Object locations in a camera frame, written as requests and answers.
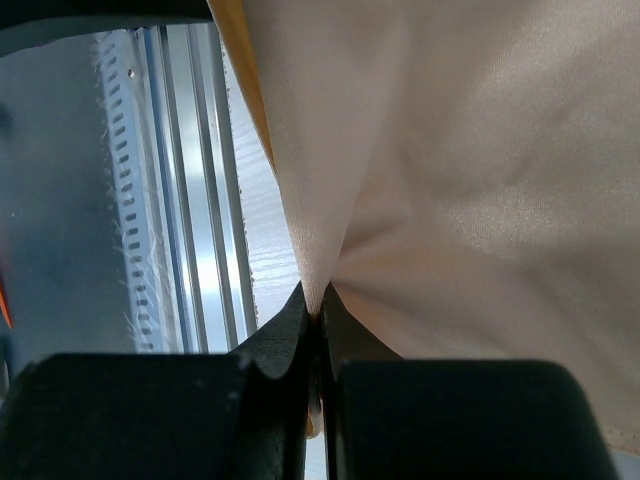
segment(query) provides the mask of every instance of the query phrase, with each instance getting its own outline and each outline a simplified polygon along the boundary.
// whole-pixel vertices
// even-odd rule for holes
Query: metal groove
[[[200,49],[194,26],[187,27],[187,35],[191,71],[193,76],[196,119],[200,130],[200,148],[202,149],[203,156],[204,182],[209,200],[209,217],[211,220],[211,233],[213,236],[213,244],[216,252],[215,257],[218,266],[218,281],[220,282],[220,296],[222,300],[224,325],[227,334],[227,345],[229,350],[232,350],[238,346],[238,334],[233,309],[231,284],[229,281],[229,268],[227,265],[225,238],[222,229],[220,202],[218,200],[218,184],[216,181],[216,172],[214,170],[213,163],[213,150],[209,131],[210,122],[207,117],[205,86],[202,77],[202,65],[200,63]]]
[[[229,244],[228,261],[234,263],[233,270],[237,274],[238,288],[235,289],[236,318],[243,319],[242,326],[238,325],[239,337],[246,339],[258,329],[253,298],[253,286],[249,254],[244,230],[244,217],[240,201],[240,188],[236,169],[235,148],[231,131],[231,118],[227,99],[227,85],[222,59],[222,45],[220,34],[214,23],[194,25],[194,31],[199,33],[202,49],[203,64],[208,66],[203,70],[205,85],[213,88],[205,91],[209,118],[215,119],[216,141],[212,142],[216,148],[215,162],[217,175],[223,179],[220,183],[225,186],[223,203],[225,208],[226,241]]]
[[[157,30],[159,35],[159,70],[162,72],[162,78],[166,89],[162,92],[165,95],[163,99],[166,102],[164,117],[166,119],[165,138],[170,138],[172,148],[172,162],[174,178],[176,181],[176,191],[178,194],[178,210],[183,223],[183,241],[186,253],[186,265],[181,265],[181,279],[183,288],[189,288],[190,292],[184,292],[185,298],[190,298],[193,307],[194,326],[196,328],[195,339],[200,353],[209,351],[207,342],[207,329],[204,319],[204,307],[202,304],[202,296],[200,292],[200,282],[198,279],[196,250],[193,239],[193,227],[191,224],[191,216],[189,214],[189,198],[187,194],[187,180],[184,169],[183,151],[180,143],[180,127],[178,122],[178,113],[176,107],[175,87],[173,82],[173,72],[171,69],[171,58],[168,49],[167,29],[159,27]]]
[[[147,67],[146,75],[144,75],[144,81],[146,83],[143,88],[147,101],[145,105],[146,108],[143,114],[147,116],[147,128],[150,130],[148,134],[153,151],[152,156],[155,156],[157,159],[157,166],[154,166],[154,164],[152,163],[150,165],[150,169],[153,170],[154,167],[157,168],[157,176],[160,183],[162,198],[164,200],[161,205],[158,205],[158,207],[159,209],[162,209],[162,213],[164,214],[164,219],[166,222],[167,234],[165,235],[165,241],[168,244],[168,258],[165,259],[165,264],[168,263],[171,265],[171,275],[173,277],[173,282],[171,283],[171,285],[167,285],[166,288],[171,289],[170,294],[174,296],[173,298],[175,298],[176,302],[175,306],[177,307],[178,315],[175,315],[175,317],[177,318],[173,318],[173,321],[177,321],[179,325],[179,338],[181,340],[180,350],[182,352],[191,352],[192,341],[189,336],[189,329],[187,326],[187,318],[189,318],[189,312],[187,309],[188,299],[186,298],[184,288],[175,288],[175,280],[181,278],[181,263],[179,255],[176,255],[175,252],[178,252],[179,250],[179,242],[177,241],[176,237],[178,235],[178,232],[181,230],[182,224],[180,222],[180,219],[175,218],[175,202],[173,201],[173,197],[169,188],[169,155],[167,149],[162,148],[163,145],[166,145],[166,142],[168,140],[165,138],[164,129],[162,128],[163,123],[159,115],[161,106],[158,92],[160,91],[159,89],[161,87],[158,82],[161,82],[162,79],[159,80],[158,75],[156,75],[155,56],[158,52],[154,52],[154,42],[152,40],[151,31],[149,29],[140,29],[140,37],[140,62],[146,62]]]

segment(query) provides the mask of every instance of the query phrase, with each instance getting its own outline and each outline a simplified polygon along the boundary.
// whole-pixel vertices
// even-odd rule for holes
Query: orange object
[[[11,321],[11,317],[9,316],[9,307],[7,306],[7,297],[4,294],[4,288],[0,284],[0,310],[2,310],[2,316],[4,317],[4,321],[7,322],[9,328],[13,328],[13,322]]]

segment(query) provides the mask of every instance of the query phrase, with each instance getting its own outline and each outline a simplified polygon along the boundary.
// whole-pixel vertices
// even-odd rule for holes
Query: beige fabric
[[[640,453],[640,2],[244,6],[310,309],[560,362]]]

